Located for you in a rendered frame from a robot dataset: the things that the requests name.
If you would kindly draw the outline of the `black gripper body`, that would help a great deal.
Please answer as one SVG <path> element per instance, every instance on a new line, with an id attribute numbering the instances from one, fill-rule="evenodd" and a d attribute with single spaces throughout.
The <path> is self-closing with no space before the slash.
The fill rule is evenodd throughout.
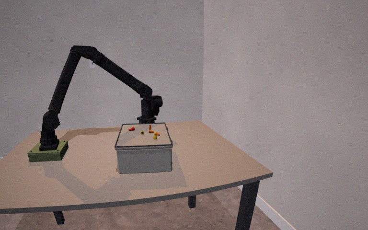
<path id="1" fill-rule="evenodd" d="M 154 120 L 157 120 L 156 117 L 151 118 L 150 117 L 150 110 L 151 109 L 141 109 L 142 116 L 137 117 L 137 120 L 139 120 L 139 123 L 152 123 Z"/>

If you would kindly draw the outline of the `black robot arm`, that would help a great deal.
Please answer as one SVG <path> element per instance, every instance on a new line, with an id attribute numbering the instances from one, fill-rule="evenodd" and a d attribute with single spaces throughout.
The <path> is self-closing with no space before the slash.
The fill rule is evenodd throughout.
<path id="1" fill-rule="evenodd" d="M 73 51 L 72 51 L 73 49 Z M 150 117 L 157 116 L 163 105 L 161 96 L 152 96 L 152 88 L 137 80 L 131 74 L 100 53 L 93 46 L 73 46 L 70 49 L 68 59 L 58 80 L 49 108 L 44 116 L 40 138 L 39 151 L 57 150 L 59 139 L 55 135 L 55 129 L 60 125 L 58 114 L 60 113 L 66 92 L 81 57 L 90 59 L 120 81 L 128 85 L 140 94 L 141 109 L 151 109 Z M 94 59 L 95 58 L 95 59 Z"/>

